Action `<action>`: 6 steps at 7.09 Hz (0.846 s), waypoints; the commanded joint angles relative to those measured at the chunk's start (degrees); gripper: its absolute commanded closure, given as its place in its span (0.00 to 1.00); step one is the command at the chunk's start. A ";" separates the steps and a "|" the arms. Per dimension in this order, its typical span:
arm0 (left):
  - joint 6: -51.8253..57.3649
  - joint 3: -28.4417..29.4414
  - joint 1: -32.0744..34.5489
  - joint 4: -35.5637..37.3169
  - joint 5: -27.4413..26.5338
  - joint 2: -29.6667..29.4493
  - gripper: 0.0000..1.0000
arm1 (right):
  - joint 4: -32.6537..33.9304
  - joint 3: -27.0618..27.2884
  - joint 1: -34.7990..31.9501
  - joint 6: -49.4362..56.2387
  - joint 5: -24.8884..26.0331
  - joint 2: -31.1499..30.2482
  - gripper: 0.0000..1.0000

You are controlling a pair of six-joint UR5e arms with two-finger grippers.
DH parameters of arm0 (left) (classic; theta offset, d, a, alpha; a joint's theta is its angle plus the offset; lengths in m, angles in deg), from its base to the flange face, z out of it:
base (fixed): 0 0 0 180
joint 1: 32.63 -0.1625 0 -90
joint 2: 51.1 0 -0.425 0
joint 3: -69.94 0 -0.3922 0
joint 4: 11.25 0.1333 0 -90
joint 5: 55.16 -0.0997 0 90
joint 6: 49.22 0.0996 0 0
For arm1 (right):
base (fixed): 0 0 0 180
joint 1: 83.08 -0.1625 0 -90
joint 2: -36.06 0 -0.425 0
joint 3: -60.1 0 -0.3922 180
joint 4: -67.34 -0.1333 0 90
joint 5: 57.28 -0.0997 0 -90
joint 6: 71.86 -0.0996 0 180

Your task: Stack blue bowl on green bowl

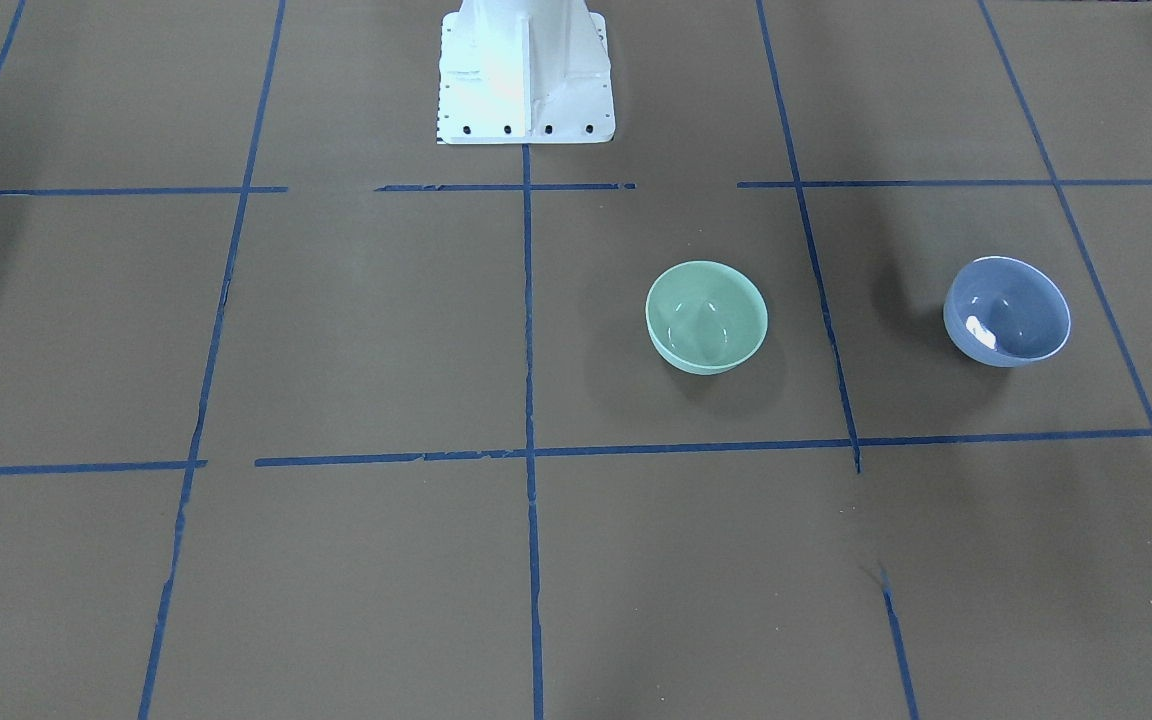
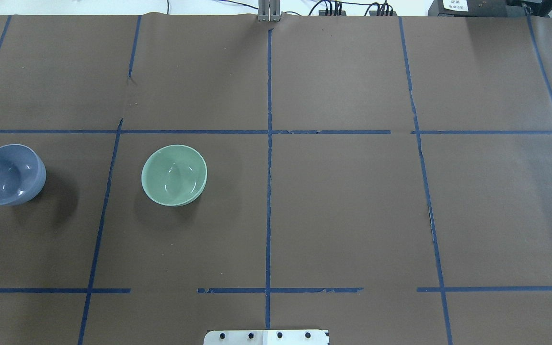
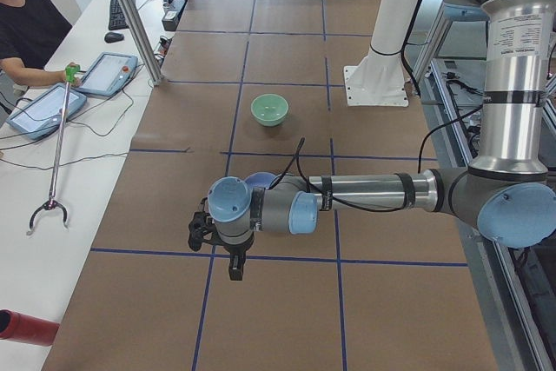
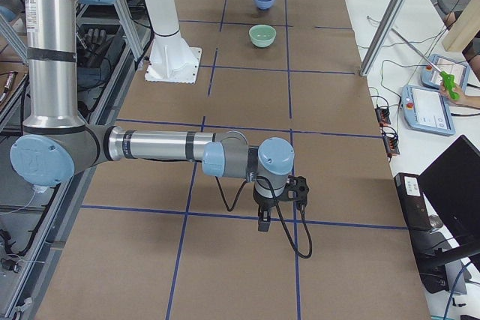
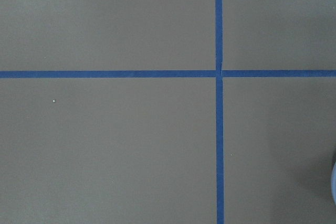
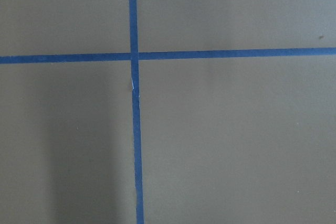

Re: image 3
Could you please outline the person's hand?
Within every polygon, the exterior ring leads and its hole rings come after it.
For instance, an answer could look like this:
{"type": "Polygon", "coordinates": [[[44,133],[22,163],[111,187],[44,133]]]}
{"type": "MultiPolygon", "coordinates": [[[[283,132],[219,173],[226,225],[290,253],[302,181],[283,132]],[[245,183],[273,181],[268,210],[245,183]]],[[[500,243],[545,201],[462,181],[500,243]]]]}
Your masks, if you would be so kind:
{"type": "MultiPolygon", "coordinates": [[[[81,72],[77,71],[77,73],[75,73],[75,75],[73,75],[73,78],[71,79],[71,86],[72,87],[79,87],[82,84],[81,83],[81,78],[79,77],[80,74],[81,74],[81,72]]],[[[60,82],[61,83],[68,82],[68,78],[67,78],[65,70],[62,70],[60,72],[60,82]]]]}

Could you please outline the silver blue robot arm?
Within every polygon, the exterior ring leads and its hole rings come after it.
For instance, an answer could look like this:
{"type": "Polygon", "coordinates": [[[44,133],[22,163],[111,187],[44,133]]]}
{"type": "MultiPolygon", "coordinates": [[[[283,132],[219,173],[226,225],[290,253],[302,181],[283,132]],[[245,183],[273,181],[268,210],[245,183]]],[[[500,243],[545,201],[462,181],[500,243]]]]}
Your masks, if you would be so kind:
{"type": "Polygon", "coordinates": [[[555,0],[447,1],[479,7],[489,21],[480,149],[465,168],[414,175],[224,177],[194,213],[189,247],[225,248],[228,274],[239,281],[257,232],[309,234],[318,215],[332,209],[441,212],[509,248],[527,248],[551,235],[555,194],[538,155],[555,0]]]}

